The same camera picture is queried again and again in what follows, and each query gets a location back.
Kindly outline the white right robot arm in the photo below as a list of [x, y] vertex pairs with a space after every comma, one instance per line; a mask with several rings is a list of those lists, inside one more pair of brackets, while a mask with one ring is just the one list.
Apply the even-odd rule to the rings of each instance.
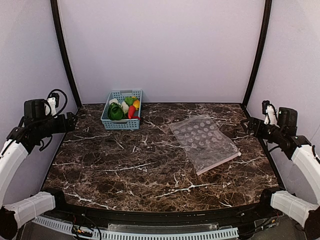
[[[275, 144], [303, 174], [316, 199], [320, 198], [320, 157], [315, 146], [297, 135], [298, 112], [292, 108], [276, 109], [268, 100], [262, 102], [265, 119], [250, 117], [241, 121], [247, 135]], [[266, 189], [259, 203], [266, 210], [281, 211], [301, 225], [306, 238], [320, 237], [320, 203], [307, 202], [286, 190]]]

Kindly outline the green bok choy toy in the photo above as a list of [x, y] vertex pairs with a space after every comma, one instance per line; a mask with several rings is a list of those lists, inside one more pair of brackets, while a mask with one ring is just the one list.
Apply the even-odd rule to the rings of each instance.
[[111, 103], [107, 110], [108, 119], [111, 121], [120, 121], [125, 117], [122, 107], [118, 103]]

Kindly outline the clear zip top bag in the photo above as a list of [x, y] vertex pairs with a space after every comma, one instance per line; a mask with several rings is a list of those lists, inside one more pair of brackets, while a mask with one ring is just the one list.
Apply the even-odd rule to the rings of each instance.
[[241, 156], [240, 149], [208, 115], [190, 117], [169, 128], [198, 176]]

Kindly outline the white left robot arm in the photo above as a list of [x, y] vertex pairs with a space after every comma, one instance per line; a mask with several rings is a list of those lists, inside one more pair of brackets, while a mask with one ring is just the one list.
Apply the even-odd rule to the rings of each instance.
[[[36, 146], [46, 148], [44, 138], [75, 129], [77, 117], [72, 112], [55, 111], [56, 104], [45, 99], [25, 101], [24, 116], [8, 137], [0, 152], [0, 200], [3, 201], [16, 171]], [[13, 239], [18, 230], [37, 216], [65, 202], [61, 190], [47, 189], [11, 204], [0, 204], [0, 236]]]

